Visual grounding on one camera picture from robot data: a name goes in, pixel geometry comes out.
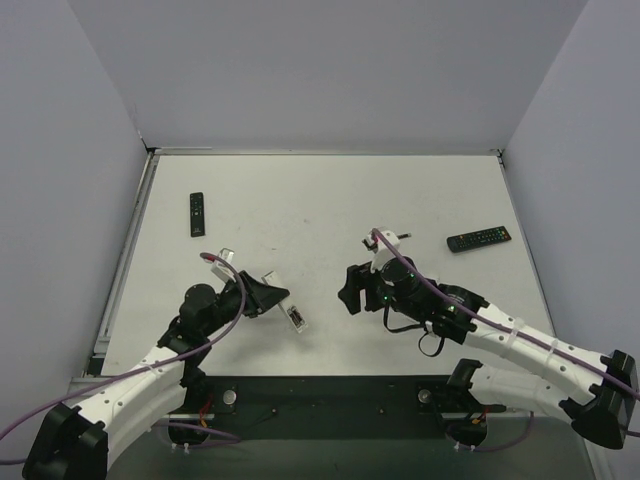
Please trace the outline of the white remote control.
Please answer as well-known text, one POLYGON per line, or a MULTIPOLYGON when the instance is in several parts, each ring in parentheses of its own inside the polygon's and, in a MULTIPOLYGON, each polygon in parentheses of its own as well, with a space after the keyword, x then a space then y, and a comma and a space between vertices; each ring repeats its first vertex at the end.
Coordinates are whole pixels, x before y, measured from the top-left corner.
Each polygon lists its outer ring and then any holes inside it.
MULTIPOLYGON (((280 276, 278 275, 278 273, 276 271, 270 271, 267 274, 265 274, 262 277, 262 281, 268 285, 272 285, 275 287, 281 287, 281 288, 286 288, 286 286, 284 285, 284 283, 282 282, 280 276)), ((283 312, 283 314, 287 317, 287 319, 290 321, 290 323, 292 324, 294 330, 297 333, 302 333, 307 327, 308 327, 308 323, 306 321, 306 319, 304 318, 304 316, 302 315, 302 313, 300 312, 300 310, 297 307, 297 304, 293 301, 292 296, 290 295, 286 300, 282 301, 281 303, 279 303, 279 308, 280 310, 283 312), (304 318, 305 320, 305 325, 303 328, 301 329, 296 329, 295 326, 293 325, 289 315, 288 315, 288 311, 291 308, 295 308, 298 310, 298 312, 301 314, 301 316, 304 318)))

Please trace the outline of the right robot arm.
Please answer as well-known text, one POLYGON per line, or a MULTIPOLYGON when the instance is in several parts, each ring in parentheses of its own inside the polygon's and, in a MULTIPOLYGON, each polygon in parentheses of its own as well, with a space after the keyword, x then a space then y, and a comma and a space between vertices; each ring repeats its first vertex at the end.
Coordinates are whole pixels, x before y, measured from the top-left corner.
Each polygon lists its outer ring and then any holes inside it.
POLYGON ((394 258, 379 269, 370 264, 348 267, 338 297, 352 315, 394 311, 441 339, 515 365, 510 371, 460 360, 449 386, 476 403, 554 417, 596 445, 611 450, 624 446, 639 400, 631 355, 566 343, 478 294, 423 277, 408 257, 394 258))

